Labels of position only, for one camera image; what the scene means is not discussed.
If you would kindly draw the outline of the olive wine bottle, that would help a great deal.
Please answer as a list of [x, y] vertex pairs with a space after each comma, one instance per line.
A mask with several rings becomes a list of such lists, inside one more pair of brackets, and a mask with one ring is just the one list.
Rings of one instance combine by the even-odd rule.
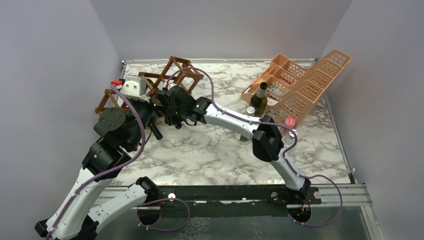
[[266, 82], [262, 82], [257, 93], [255, 93], [250, 99], [249, 105], [254, 108], [255, 117], [261, 118], [265, 112], [268, 104], [268, 99], [266, 97], [267, 88], [268, 84]]

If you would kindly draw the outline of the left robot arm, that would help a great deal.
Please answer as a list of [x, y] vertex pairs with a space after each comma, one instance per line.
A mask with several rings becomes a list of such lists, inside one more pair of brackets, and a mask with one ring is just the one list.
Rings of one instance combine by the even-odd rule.
[[127, 164], [129, 152], [136, 151], [151, 117], [157, 117], [151, 102], [130, 100], [136, 114], [119, 107], [105, 110], [94, 126], [100, 135], [82, 161], [78, 177], [56, 213], [36, 223], [34, 229], [42, 238], [54, 240], [94, 240], [98, 233], [118, 216], [137, 205], [152, 205], [159, 198], [158, 186], [148, 177], [140, 177], [122, 194], [94, 206], [99, 195]]

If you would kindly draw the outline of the green wine bottle cream label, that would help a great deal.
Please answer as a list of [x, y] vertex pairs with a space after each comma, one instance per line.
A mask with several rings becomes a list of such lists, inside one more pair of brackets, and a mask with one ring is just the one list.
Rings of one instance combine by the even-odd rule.
[[161, 140], [163, 138], [163, 135], [160, 132], [160, 130], [158, 129], [158, 127], [156, 125], [156, 121], [157, 121], [157, 118], [156, 117], [152, 117], [149, 120], [148, 127], [150, 128], [150, 131], [155, 136], [155, 138], [157, 140]]

